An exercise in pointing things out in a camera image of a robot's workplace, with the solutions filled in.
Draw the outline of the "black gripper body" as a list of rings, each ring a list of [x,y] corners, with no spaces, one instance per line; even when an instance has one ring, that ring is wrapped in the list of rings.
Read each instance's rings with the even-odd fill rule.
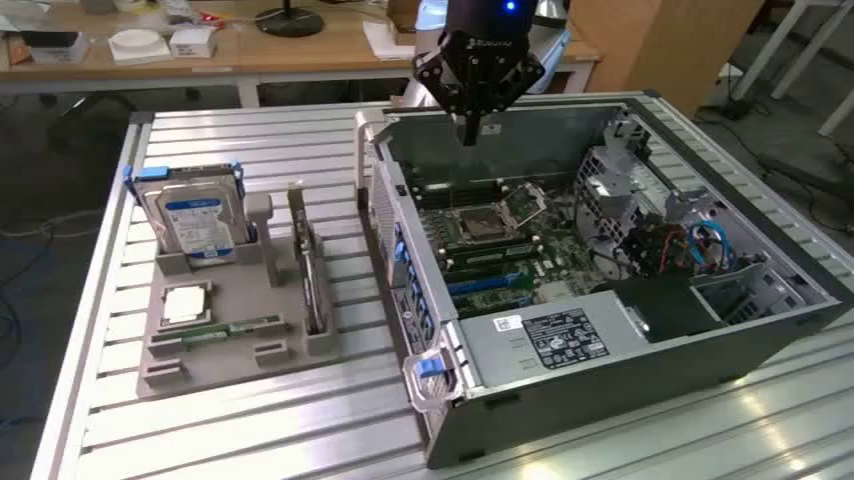
[[[463,84],[470,105],[473,58],[522,56],[530,53],[529,33],[534,1],[451,1],[439,44]]]

